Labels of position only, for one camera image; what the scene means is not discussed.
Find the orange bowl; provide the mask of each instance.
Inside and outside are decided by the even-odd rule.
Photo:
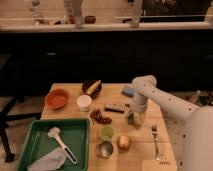
[[[67,104],[69,93],[64,89],[50,91],[45,97],[45,106],[51,109],[59,109]]]

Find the wooden table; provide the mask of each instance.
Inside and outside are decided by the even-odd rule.
[[[99,96],[92,101],[91,108],[100,108],[104,116],[112,118],[111,126],[114,130],[112,143],[114,153],[108,158],[97,157],[95,148],[98,140],[97,132],[102,127],[101,124],[93,124],[90,119],[90,112],[81,112],[76,104],[78,96],[82,95],[81,84],[56,83],[51,90],[56,88],[66,89],[70,98],[68,104],[59,110],[51,110],[44,107],[41,119],[64,119],[64,118],[89,118],[90,119],[90,144],[89,144],[89,171],[176,171],[177,164],[174,158],[173,149],[165,127],[160,107],[153,101],[148,100],[148,108],[145,112],[143,125],[136,129],[127,123],[125,113],[115,113],[104,111],[105,103],[130,103],[132,98],[121,94],[124,85],[128,84],[102,84]],[[151,126],[158,125],[159,151],[161,161],[155,160],[155,147],[151,133]],[[131,138],[131,147],[126,152],[120,152],[117,147],[117,138],[121,134],[126,134]]]

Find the green cup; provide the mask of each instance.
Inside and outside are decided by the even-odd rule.
[[[111,141],[114,131],[111,126],[103,126],[100,130],[100,137],[103,141]]]

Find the blue package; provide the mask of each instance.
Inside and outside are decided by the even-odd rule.
[[[121,91],[122,94],[128,96],[128,97],[133,97],[134,93],[135,93],[135,90],[128,86],[128,85],[125,85]]]

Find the white cup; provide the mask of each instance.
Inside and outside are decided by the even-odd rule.
[[[88,112],[90,110],[90,105],[92,98],[88,95],[81,95],[77,99],[77,104],[82,112]]]

